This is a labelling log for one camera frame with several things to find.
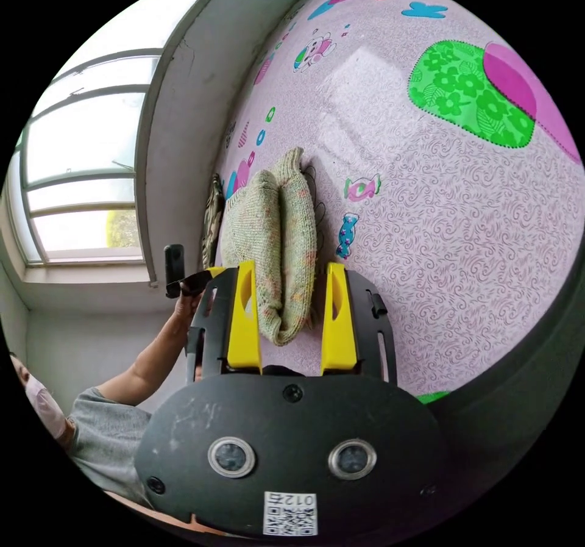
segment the yellow plastic arm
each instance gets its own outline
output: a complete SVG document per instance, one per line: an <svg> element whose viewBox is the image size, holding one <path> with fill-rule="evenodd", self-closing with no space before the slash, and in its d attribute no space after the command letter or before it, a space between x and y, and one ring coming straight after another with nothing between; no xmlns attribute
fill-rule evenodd
<svg viewBox="0 0 585 547"><path fill-rule="evenodd" d="M248 301L251 313L246 311ZM243 262L238 267L227 363L236 370L255 368L262 373L254 261Z"/></svg>
<svg viewBox="0 0 585 547"><path fill-rule="evenodd" d="M225 267L224 266L210 266L209 268L206 268L205 270L209 271L211 273L211 278L214 279L217 275L219 275L220 273L223 273L225 271Z"/></svg>
<svg viewBox="0 0 585 547"><path fill-rule="evenodd" d="M345 268L342 264L330 262L327 267L321 375L327 370L353 370L357 361Z"/></svg>

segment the green knitted fabric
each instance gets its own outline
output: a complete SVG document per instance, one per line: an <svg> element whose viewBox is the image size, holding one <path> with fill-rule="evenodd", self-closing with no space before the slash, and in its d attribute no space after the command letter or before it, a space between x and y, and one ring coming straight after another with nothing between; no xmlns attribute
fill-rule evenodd
<svg viewBox="0 0 585 547"><path fill-rule="evenodd" d="M255 262L258 322L268 337L282 308L278 186L270 171L259 171L227 200L221 234L223 266Z"/></svg>
<svg viewBox="0 0 585 547"><path fill-rule="evenodd" d="M255 262L260 333L277 346L303 328L313 294L317 231L302 153L254 175L227 201L222 225L222 263Z"/></svg>
<svg viewBox="0 0 585 547"><path fill-rule="evenodd" d="M274 339L288 344L310 317L317 262L317 228L311 192L300 170L303 149L288 151L272 169L278 184L282 235L282 323Z"/></svg>

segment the window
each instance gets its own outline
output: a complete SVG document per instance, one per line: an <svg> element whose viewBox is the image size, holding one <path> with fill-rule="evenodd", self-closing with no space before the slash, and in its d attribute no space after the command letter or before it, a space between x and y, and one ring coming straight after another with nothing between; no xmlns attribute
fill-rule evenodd
<svg viewBox="0 0 585 547"><path fill-rule="evenodd" d="M163 48L197 0L140 0L84 43L38 100L7 177L27 266L143 263L135 148Z"/></svg>

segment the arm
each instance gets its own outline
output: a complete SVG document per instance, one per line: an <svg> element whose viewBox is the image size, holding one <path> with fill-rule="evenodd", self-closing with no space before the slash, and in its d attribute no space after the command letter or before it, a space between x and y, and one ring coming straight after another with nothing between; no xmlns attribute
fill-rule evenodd
<svg viewBox="0 0 585 547"><path fill-rule="evenodd" d="M132 366L98 386L107 399L124 405L136 406L151 397L169 376L181 350L200 297L181 295L175 311L154 341L136 358Z"/></svg>

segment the pink heart shape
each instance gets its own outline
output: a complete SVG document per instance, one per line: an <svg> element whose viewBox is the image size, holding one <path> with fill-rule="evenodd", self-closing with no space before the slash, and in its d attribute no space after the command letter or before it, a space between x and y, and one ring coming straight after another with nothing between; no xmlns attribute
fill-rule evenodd
<svg viewBox="0 0 585 547"><path fill-rule="evenodd" d="M490 43L483 68L493 86L510 102L533 118L575 163L579 151L564 118L535 73L512 49Z"/></svg>

